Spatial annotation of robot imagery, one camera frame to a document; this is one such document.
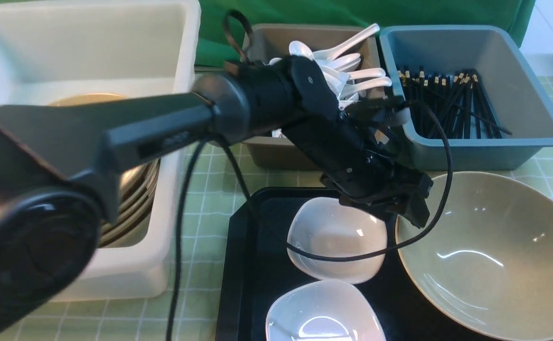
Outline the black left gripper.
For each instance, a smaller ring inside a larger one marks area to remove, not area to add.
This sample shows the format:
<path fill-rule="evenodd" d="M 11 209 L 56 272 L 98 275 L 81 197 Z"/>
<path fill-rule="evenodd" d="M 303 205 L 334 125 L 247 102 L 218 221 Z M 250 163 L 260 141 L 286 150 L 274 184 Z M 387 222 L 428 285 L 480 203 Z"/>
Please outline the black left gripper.
<path fill-rule="evenodd" d="M 322 172 L 322 183 L 346 206 L 377 218 L 398 214 L 414 226 L 428 224 L 432 181 L 389 157 L 372 130 L 343 118 L 309 117 L 286 126 L 286 136 Z"/>

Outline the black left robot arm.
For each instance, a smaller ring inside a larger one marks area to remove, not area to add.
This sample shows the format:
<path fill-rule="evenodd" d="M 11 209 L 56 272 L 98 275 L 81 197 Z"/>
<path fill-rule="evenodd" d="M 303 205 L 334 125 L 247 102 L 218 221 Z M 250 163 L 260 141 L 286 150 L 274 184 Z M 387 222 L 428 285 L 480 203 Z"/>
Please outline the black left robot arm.
<path fill-rule="evenodd" d="M 315 61 L 235 61 L 189 93 L 79 106 L 0 106 L 0 333 L 67 288 L 92 259 L 104 222 L 116 222 L 121 175 L 193 143 L 229 147 L 282 129 L 314 162 L 342 205 L 403 216 L 422 232 L 363 260 L 419 241 L 434 228 L 433 181 L 396 162 L 373 128 L 410 104 L 402 97 L 339 108 Z"/>

